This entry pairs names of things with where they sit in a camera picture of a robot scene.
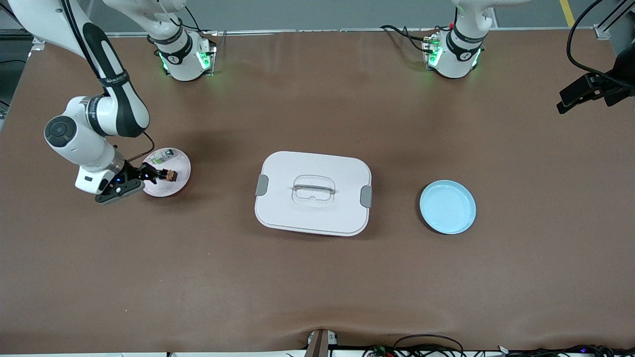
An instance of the white robotic arm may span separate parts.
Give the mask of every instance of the white robotic arm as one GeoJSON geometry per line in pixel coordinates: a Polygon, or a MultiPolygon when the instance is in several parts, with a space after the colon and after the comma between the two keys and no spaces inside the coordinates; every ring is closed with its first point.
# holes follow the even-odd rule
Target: white robotic arm
{"type": "Polygon", "coordinates": [[[110,41],[90,22],[77,1],[9,0],[9,3],[33,35],[87,59],[105,89],[101,95],[71,99],[66,110],[51,119],[44,129],[49,146],[79,165],[75,186],[99,195],[98,202],[109,203],[143,189],[144,179],[165,178],[167,173],[153,171],[146,164],[134,169],[104,138],[137,137],[148,127],[150,117],[110,41]]]}
{"type": "Polygon", "coordinates": [[[449,30],[440,30],[426,46],[427,65],[440,75],[460,78],[476,65],[481,45],[493,23],[491,8],[515,6],[531,0],[450,0],[457,7],[457,18],[449,30]]]}
{"type": "Polygon", "coordinates": [[[198,33],[184,29],[174,13],[186,0],[104,0],[131,18],[159,49],[166,70],[179,81],[192,81],[211,70],[216,45],[198,33]]]}

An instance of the light blue plate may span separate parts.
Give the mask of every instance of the light blue plate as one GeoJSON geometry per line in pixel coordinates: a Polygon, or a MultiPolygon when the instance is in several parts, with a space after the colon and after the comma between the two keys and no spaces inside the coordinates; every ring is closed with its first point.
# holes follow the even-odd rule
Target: light blue plate
{"type": "Polygon", "coordinates": [[[458,182],[440,180],[421,193],[419,210],[435,231],[445,234],[465,232],[476,218],[476,202],[458,182]]]}

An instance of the gray side clip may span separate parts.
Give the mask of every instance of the gray side clip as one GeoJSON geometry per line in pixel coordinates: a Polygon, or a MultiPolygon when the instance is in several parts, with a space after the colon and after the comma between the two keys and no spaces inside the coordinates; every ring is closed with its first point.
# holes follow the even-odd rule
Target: gray side clip
{"type": "Polygon", "coordinates": [[[256,196],[263,196],[267,193],[267,187],[269,186],[269,177],[266,175],[258,176],[258,185],[256,186],[256,196]]]}
{"type": "Polygon", "coordinates": [[[359,203],[366,208],[370,208],[373,204],[373,187],[372,186],[364,186],[361,188],[361,193],[359,195],[359,203]]]}

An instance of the wire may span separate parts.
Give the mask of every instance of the wire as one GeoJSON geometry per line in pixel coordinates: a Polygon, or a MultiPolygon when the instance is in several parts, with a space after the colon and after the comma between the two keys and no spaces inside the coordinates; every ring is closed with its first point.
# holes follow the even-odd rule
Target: wire
{"type": "Polygon", "coordinates": [[[152,147],[150,148],[150,150],[148,150],[148,151],[146,151],[146,152],[142,152],[142,153],[141,153],[141,154],[139,154],[139,155],[135,155],[135,156],[131,157],[130,159],[127,159],[127,160],[126,160],[127,162],[129,162],[129,163],[130,163],[130,162],[132,162],[132,161],[134,161],[134,160],[136,160],[136,159],[138,159],[138,158],[142,157],[143,155],[148,155],[149,153],[151,153],[152,151],[154,151],[154,140],[153,140],[153,139],[150,137],[150,135],[148,135],[148,133],[146,133],[145,131],[144,131],[144,135],[145,135],[145,137],[147,137],[147,138],[148,138],[148,140],[150,140],[150,142],[152,143],[152,147]]]}
{"type": "MultiPolygon", "coordinates": [[[[406,35],[404,32],[402,32],[401,30],[399,30],[397,27],[393,26],[393,25],[384,25],[381,26],[380,29],[391,29],[394,30],[395,32],[397,32],[398,34],[404,36],[404,37],[408,37],[408,35],[406,35]]],[[[423,41],[424,38],[423,37],[417,37],[417,36],[410,36],[412,39],[416,39],[417,41],[423,41]]]]}
{"type": "MultiPolygon", "coordinates": [[[[452,25],[454,25],[457,22],[457,18],[458,18],[458,8],[454,8],[454,22],[452,23],[452,25]]],[[[422,47],[417,46],[417,44],[415,44],[415,41],[425,41],[424,37],[418,37],[418,36],[412,36],[410,34],[410,32],[408,32],[408,28],[407,27],[403,27],[403,31],[399,30],[397,27],[393,26],[393,25],[384,25],[379,27],[380,29],[391,29],[394,30],[395,32],[397,32],[398,34],[407,37],[410,40],[410,43],[419,51],[424,52],[424,53],[432,53],[431,50],[428,49],[423,49],[422,47]]],[[[438,31],[450,31],[450,27],[441,27],[441,26],[435,26],[434,29],[438,31]]]]}
{"type": "Polygon", "coordinates": [[[196,29],[200,32],[201,28],[198,26],[198,22],[196,21],[196,18],[194,18],[194,15],[192,15],[192,12],[190,11],[190,9],[188,9],[187,5],[185,5],[185,10],[187,11],[188,14],[190,14],[192,21],[194,21],[194,26],[196,26],[196,29]]]}
{"type": "Polygon", "coordinates": [[[93,70],[93,73],[95,73],[97,78],[101,78],[101,76],[99,75],[99,71],[97,71],[97,67],[95,67],[95,64],[93,63],[93,59],[90,57],[90,53],[86,48],[84,39],[81,37],[81,33],[79,31],[79,27],[77,27],[77,22],[75,21],[75,16],[73,15],[73,10],[70,7],[69,0],[62,0],[62,8],[64,10],[64,13],[66,14],[66,19],[69,22],[70,29],[73,31],[73,35],[75,35],[75,40],[77,41],[77,44],[79,45],[82,53],[84,53],[84,57],[86,57],[86,61],[88,61],[90,69],[93,70]]]}
{"type": "Polygon", "coordinates": [[[633,5],[635,5],[635,1],[633,1],[630,5],[626,6],[626,8],[624,8],[624,10],[616,18],[614,18],[613,21],[610,24],[608,24],[608,26],[606,26],[606,29],[609,29],[611,26],[613,26],[615,22],[617,22],[617,20],[621,19],[622,16],[624,16],[624,14],[627,13],[632,8],[633,5]]]}
{"type": "Polygon", "coordinates": [[[190,9],[188,9],[187,6],[185,6],[185,9],[187,10],[187,13],[190,14],[190,17],[192,18],[192,20],[194,21],[194,25],[195,26],[190,26],[190,25],[185,25],[183,23],[183,20],[181,20],[180,17],[177,17],[178,19],[178,23],[176,23],[176,21],[174,21],[174,19],[172,19],[172,17],[170,16],[170,14],[168,13],[168,10],[165,9],[165,7],[163,6],[163,4],[161,4],[161,0],[156,0],[157,3],[159,4],[159,6],[161,7],[161,9],[163,10],[163,13],[170,19],[170,21],[172,21],[172,23],[174,24],[174,26],[178,26],[178,27],[185,27],[188,28],[190,30],[196,30],[196,32],[205,32],[205,31],[211,31],[211,30],[201,30],[201,28],[198,26],[198,22],[196,21],[196,19],[194,18],[194,15],[192,15],[192,12],[190,11],[190,9]]]}
{"type": "Polygon", "coordinates": [[[25,61],[25,60],[8,60],[8,61],[2,61],[2,62],[0,62],[0,64],[8,64],[8,63],[11,63],[11,62],[22,62],[23,64],[27,63],[27,61],[25,61]]]}
{"type": "Polygon", "coordinates": [[[410,43],[411,43],[411,44],[412,44],[412,45],[413,45],[416,49],[418,49],[419,51],[424,52],[424,53],[432,53],[432,50],[428,50],[428,49],[425,49],[425,48],[423,48],[423,47],[419,47],[419,46],[417,46],[417,44],[414,42],[414,40],[413,40],[412,36],[410,36],[410,32],[408,32],[408,29],[407,29],[405,26],[403,27],[403,31],[406,33],[406,36],[408,36],[408,39],[410,40],[410,43]]]}
{"type": "Polygon", "coordinates": [[[13,18],[15,18],[15,14],[13,13],[13,11],[11,11],[11,9],[7,8],[3,3],[0,3],[0,6],[2,6],[2,8],[9,14],[11,15],[13,18]]]}
{"type": "Polygon", "coordinates": [[[575,33],[575,29],[577,29],[578,25],[580,25],[580,22],[582,21],[582,19],[589,13],[591,12],[591,10],[593,10],[593,8],[595,8],[599,3],[601,3],[604,0],[595,0],[591,5],[589,5],[588,8],[586,8],[582,14],[580,15],[580,17],[578,17],[578,19],[575,21],[575,23],[573,24],[573,26],[571,27],[571,31],[569,31],[569,37],[566,40],[566,57],[569,59],[569,62],[571,62],[575,67],[578,67],[579,69],[583,69],[587,72],[591,72],[597,76],[603,77],[604,79],[607,79],[611,82],[614,82],[615,84],[618,84],[624,88],[627,88],[629,90],[635,90],[635,86],[628,84],[624,81],[621,81],[611,75],[608,75],[604,72],[601,72],[597,69],[593,69],[591,67],[588,67],[586,65],[581,64],[580,62],[576,61],[573,58],[573,55],[571,54],[571,41],[573,40],[573,34],[575,33]]]}
{"type": "Polygon", "coordinates": [[[577,345],[565,349],[535,349],[532,351],[509,351],[506,357],[560,357],[562,355],[569,357],[569,353],[585,353],[592,354],[594,357],[615,357],[616,354],[627,357],[635,353],[635,348],[622,350],[613,350],[607,346],[595,345],[577,345]]]}
{"type": "Polygon", "coordinates": [[[384,25],[381,26],[380,29],[392,29],[395,30],[398,34],[407,37],[410,40],[410,43],[419,51],[421,52],[425,52],[425,53],[432,53],[431,50],[425,49],[425,48],[421,48],[419,46],[417,46],[417,44],[415,43],[415,40],[417,41],[425,41],[424,38],[422,37],[418,37],[418,36],[412,36],[410,34],[410,32],[408,32],[408,28],[407,27],[403,27],[403,31],[399,30],[397,27],[393,26],[393,25],[384,25]]]}
{"type": "Polygon", "coordinates": [[[404,341],[404,340],[409,340],[409,339],[415,339],[415,338],[417,338],[417,337],[433,337],[433,338],[435,338],[435,339],[442,339],[442,340],[452,341],[452,342],[456,343],[456,344],[460,347],[461,354],[463,354],[463,355],[464,355],[464,353],[463,353],[463,345],[461,344],[461,342],[459,342],[459,341],[457,341],[457,340],[455,340],[455,339],[453,339],[453,338],[451,338],[451,337],[445,337],[445,336],[442,336],[442,335],[433,335],[433,334],[429,334],[429,333],[420,333],[420,334],[418,334],[418,335],[409,335],[409,336],[406,336],[406,337],[402,337],[402,338],[398,339],[398,340],[397,340],[397,341],[396,341],[396,342],[392,345],[392,348],[393,348],[393,349],[394,349],[394,348],[397,348],[397,345],[398,345],[401,341],[404,341]]]}
{"type": "Polygon", "coordinates": [[[2,8],[6,11],[7,14],[9,14],[9,16],[13,17],[13,19],[15,20],[15,22],[17,22],[18,24],[20,23],[20,21],[18,20],[18,18],[15,16],[15,14],[13,13],[13,11],[11,11],[11,9],[9,9],[8,7],[6,7],[3,3],[0,3],[0,6],[2,6],[2,8]]]}
{"type": "Polygon", "coordinates": [[[613,16],[614,13],[617,12],[617,10],[619,10],[622,6],[624,6],[624,4],[627,2],[628,0],[622,0],[622,2],[615,7],[615,9],[613,9],[613,11],[611,11],[610,14],[608,14],[607,17],[604,18],[604,20],[602,20],[602,22],[599,23],[598,28],[601,28],[602,25],[604,25],[604,23],[611,17],[613,16]]]}

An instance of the white container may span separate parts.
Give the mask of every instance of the white container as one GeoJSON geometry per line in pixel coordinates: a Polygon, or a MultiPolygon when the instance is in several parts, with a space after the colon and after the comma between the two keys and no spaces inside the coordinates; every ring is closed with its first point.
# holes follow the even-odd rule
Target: white container
{"type": "Polygon", "coordinates": [[[371,175],[359,159],[279,151],[262,165],[256,217],[266,227],[329,236],[364,230],[371,175]]]}
{"type": "Polygon", "coordinates": [[[187,155],[178,149],[174,149],[172,147],[166,147],[164,149],[157,150],[152,154],[148,155],[145,159],[145,162],[152,165],[157,170],[163,170],[164,168],[167,170],[173,170],[177,172],[177,180],[175,182],[159,180],[157,179],[157,183],[153,184],[152,182],[146,181],[144,192],[154,197],[168,197],[171,196],[178,191],[181,191],[185,184],[190,179],[190,172],[192,170],[192,166],[190,164],[190,159],[187,155]],[[163,163],[156,164],[151,163],[150,160],[153,157],[160,157],[161,153],[166,150],[172,150],[174,156],[170,157],[169,160],[164,161],[163,163]]]}

